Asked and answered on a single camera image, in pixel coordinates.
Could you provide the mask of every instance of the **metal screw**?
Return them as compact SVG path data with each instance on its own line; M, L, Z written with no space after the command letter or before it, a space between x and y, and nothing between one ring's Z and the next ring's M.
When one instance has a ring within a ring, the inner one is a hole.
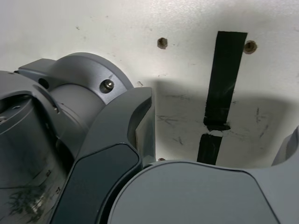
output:
M114 82L111 81L110 79L106 79L103 84L104 87L108 90L112 90L114 88Z

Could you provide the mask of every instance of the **black electrical tape strip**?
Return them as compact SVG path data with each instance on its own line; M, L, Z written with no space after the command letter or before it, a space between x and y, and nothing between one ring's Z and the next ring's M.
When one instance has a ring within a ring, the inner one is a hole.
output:
M247 33L219 31L206 100L204 124L208 130L229 130L226 125Z
M197 162L215 165L222 137L203 134L199 143Z

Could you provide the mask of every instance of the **white surface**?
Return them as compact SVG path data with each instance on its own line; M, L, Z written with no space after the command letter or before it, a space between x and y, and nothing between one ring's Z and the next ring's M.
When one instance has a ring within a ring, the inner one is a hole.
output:
M2 0L0 69L103 56L156 89L157 158L196 160L217 31L248 32L258 49L242 56L217 164L264 167L299 124L298 12L295 0Z

